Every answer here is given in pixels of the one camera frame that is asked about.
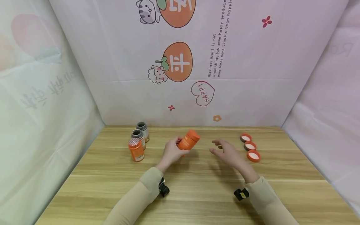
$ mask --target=gray bottle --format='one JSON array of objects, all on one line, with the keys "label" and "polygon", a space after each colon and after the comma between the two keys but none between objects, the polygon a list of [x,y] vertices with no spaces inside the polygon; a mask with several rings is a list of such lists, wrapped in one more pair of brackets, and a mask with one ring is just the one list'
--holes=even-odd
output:
[{"label": "gray bottle", "polygon": [[148,142],[150,140],[148,126],[146,125],[145,122],[142,122],[142,121],[138,122],[136,125],[136,129],[139,129],[143,132],[145,142]]},{"label": "gray bottle", "polygon": [[137,138],[141,142],[141,145],[143,146],[144,150],[146,149],[144,133],[140,129],[133,130],[131,133],[131,138]]}]

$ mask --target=orange bottle cap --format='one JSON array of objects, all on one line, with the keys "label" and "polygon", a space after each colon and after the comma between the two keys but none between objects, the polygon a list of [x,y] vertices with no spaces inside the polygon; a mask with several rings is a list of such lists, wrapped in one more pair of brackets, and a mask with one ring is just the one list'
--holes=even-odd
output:
[{"label": "orange bottle cap", "polygon": [[255,150],[248,151],[246,156],[251,162],[259,162],[261,159],[260,153]]},{"label": "orange bottle cap", "polygon": [[244,144],[244,149],[245,149],[246,151],[256,150],[256,145],[255,145],[254,142],[247,141],[247,142],[245,142],[245,144]]},{"label": "orange bottle cap", "polygon": [[249,134],[243,133],[240,135],[240,140],[245,143],[247,141],[251,141],[252,137]]},{"label": "orange bottle cap", "polygon": [[198,141],[198,140],[200,140],[200,136],[199,136],[194,130],[189,130],[188,136],[189,136],[193,141]]}]

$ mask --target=hand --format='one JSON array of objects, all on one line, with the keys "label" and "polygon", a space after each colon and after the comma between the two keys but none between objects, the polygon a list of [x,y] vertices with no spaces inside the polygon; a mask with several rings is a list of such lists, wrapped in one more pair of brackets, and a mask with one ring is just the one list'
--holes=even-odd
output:
[{"label": "hand", "polygon": [[240,156],[235,147],[227,141],[222,139],[216,139],[212,141],[219,149],[222,149],[222,152],[210,148],[209,151],[216,155],[221,161],[225,164],[237,168],[240,164],[246,163],[245,160]]},{"label": "hand", "polygon": [[260,177],[255,170],[250,166],[238,153],[235,147],[227,141],[216,139],[212,141],[222,152],[210,148],[209,151],[216,155],[225,164],[235,168],[244,177],[246,183],[254,183]]},{"label": "hand", "polygon": [[177,144],[182,139],[182,137],[175,137],[165,144],[164,153],[156,166],[162,173],[165,173],[169,166],[179,160],[182,155],[186,155],[190,152],[190,150],[180,150],[177,147]]}]

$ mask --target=pink circle illustration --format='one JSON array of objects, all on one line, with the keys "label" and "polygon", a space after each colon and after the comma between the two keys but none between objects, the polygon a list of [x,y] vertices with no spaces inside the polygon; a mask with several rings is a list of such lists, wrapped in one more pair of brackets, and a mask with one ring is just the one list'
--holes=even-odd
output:
[{"label": "pink circle illustration", "polygon": [[12,68],[15,65],[15,49],[9,40],[0,34],[0,71]]},{"label": "pink circle illustration", "polygon": [[51,23],[33,14],[19,14],[11,22],[16,43],[42,63],[60,63],[61,34]]}]

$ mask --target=person's left hand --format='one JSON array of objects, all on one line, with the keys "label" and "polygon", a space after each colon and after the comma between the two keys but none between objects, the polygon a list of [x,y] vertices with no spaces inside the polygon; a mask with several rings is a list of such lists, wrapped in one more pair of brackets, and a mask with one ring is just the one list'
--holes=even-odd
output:
[{"label": "person's left hand", "polygon": [[182,155],[186,155],[190,152],[190,150],[180,150],[177,147],[177,144],[182,139],[182,137],[175,137],[165,144],[164,153],[162,154],[160,162],[156,166],[156,168],[158,168],[162,173],[165,173],[169,166],[179,160]]}]

